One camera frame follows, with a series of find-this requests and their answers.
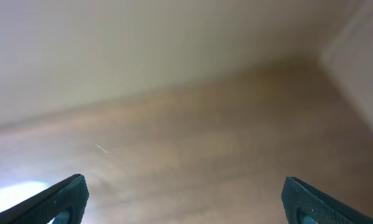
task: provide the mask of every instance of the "wooden floor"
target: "wooden floor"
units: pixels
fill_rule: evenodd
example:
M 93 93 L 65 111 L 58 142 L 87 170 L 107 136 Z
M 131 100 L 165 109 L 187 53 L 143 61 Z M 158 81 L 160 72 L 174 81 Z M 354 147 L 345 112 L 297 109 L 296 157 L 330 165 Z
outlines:
M 304 65 L 0 130 L 0 188 L 74 173 L 90 191 L 83 223 L 287 223 L 287 176 L 373 217 L 373 136 Z

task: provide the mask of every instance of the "black object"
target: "black object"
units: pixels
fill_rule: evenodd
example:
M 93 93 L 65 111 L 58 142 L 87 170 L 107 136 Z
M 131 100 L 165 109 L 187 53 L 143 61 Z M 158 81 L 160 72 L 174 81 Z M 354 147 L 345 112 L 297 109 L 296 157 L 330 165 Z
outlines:
M 0 224 L 80 224 L 87 206 L 85 178 L 75 174 L 0 213 Z
M 348 207 L 296 177 L 287 177 L 281 193 L 289 224 L 373 224 Z

